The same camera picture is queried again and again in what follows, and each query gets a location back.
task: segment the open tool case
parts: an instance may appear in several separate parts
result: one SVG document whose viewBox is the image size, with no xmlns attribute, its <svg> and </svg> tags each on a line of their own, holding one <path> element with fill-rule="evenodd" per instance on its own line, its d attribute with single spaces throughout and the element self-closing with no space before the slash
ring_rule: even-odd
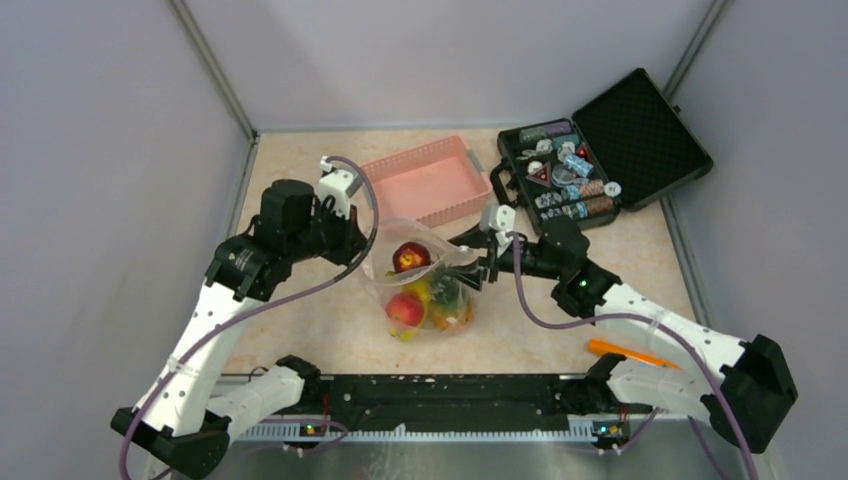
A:
<svg viewBox="0 0 848 480">
<path fill-rule="evenodd" d="M 592 197 L 569 200 L 553 182 L 545 186 L 529 178 L 531 161 L 547 164 L 545 168 L 562 163 L 556 149 L 529 159 L 519 158 L 525 150 L 536 147 L 536 140 L 521 141 L 521 131 L 570 122 L 571 133 L 583 142 L 584 158 L 594 167 L 588 178 L 621 186 L 612 202 L 604 200 L 602 211 L 589 209 L 588 215 L 575 218 L 580 227 L 606 225 L 615 220 L 621 209 L 639 210 L 712 169 L 709 154 L 677 112 L 640 68 L 574 112 L 571 121 L 562 118 L 500 132 L 498 150 L 502 159 L 490 175 L 498 201 L 524 207 L 537 234 L 548 218 L 563 214 L 563 207 L 568 209 L 581 201 L 589 203 Z M 508 190 L 515 193 L 515 198 L 510 198 Z M 605 196 L 600 193 L 595 198 Z"/>
</svg>

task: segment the white wall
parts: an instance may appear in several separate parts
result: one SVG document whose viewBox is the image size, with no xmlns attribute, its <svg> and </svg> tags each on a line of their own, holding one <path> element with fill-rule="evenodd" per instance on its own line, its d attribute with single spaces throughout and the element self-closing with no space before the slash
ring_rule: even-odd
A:
<svg viewBox="0 0 848 480">
<path fill-rule="evenodd" d="M 192 0 L 255 127 L 527 123 L 636 67 L 664 84 L 711 0 Z"/>
<path fill-rule="evenodd" d="M 675 101 L 715 159 L 677 195 L 721 329 L 778 341 L 786 478 L 844 478 L 848 3 L 739 1 Z"/>
<path fill-rule="evenodd" d="M 165 1 L 0 4 L 0 477 L 117 477 L 245 153 Z"/>
</svg>

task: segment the basket handle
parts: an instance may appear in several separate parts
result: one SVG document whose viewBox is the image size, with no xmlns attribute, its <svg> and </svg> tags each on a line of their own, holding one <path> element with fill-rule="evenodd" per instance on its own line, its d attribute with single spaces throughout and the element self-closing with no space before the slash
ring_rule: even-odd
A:
<svg viewBox="0 0 848 480">
<path fill-rule="evenodd" d="M 489 180 L 492 182 L 492 190 L 495 191 L 495 197 L 497 197 L 498 203 L 515 208 L 518 206 L 518 200 L 509 199 L 509 195 L 506 193 L 506 187 L 501 181 L 501 172 L 506 171 L 508 167 L 509 164 L 501 159 L 501 163 L 493 168 L 489 174 Z"/>
</svg>

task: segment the black case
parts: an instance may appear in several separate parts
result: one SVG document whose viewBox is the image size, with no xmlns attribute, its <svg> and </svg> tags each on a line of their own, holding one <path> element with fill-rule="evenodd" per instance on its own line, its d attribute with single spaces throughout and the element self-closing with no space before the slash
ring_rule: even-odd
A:
<svg viewBox="0 0 848 480">
<path fill-rule="evenodd" d="M 542 210 L 534 199 L 546 192 L 559 191 L 555 185 L 545 187 L 527 179 L 527 165 L 532 160 L 556 165 L 556 152 L 518 160 L 521 152 L 534 149 L 532 144 L 521 144 L 518 132 L 526 128 L 567 120 L 528 125 L 498 134 L 501 163 L 492 170 L 490 179 L 498 201 L 514 207 L 525 207 L 536 233 L 540 233 Z M 615 181 L 621 195 L 614 198 L 614 209 L 595 216 L 577 220 L 580 228 L 606 225 L 618 216 L 621 209 L 639 210 L 667 195 L 680 186 L 696 180 L 712 169 L 713 161 L 701 147 L 677 114 L 677 109 L 663 98 L 662 93 L 639 68 L 610 87 L 600 96 L 574 112 L 571 117 L 575 133 L 588 147 L 594 165 L 590 178 L 604 182 Z M 504 184 L 501 173 L 507 173 Z M 516 192 L 510 200 L 507 189 Z M 563 201 L 559 206 L 575 203 Z"/>
</svg>

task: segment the transparent plastic bag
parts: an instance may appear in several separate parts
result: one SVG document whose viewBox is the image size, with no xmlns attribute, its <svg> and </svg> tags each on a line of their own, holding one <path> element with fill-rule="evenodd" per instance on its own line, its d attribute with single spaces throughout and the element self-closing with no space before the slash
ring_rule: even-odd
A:
<svg viewBox="0 0 848 480">
<path fill-rule="evenodd" d="M 475 258 L 472 251 L 451 245 L 418 222 L 394 218 L 380 223 L 360 272 L 383 309 L 389 332 L 408 341 L 468 328 L 479 292 L 460 282 L 450 267 Z M 414 267 L 425 260 L 426 265 Z"/>
</svg>

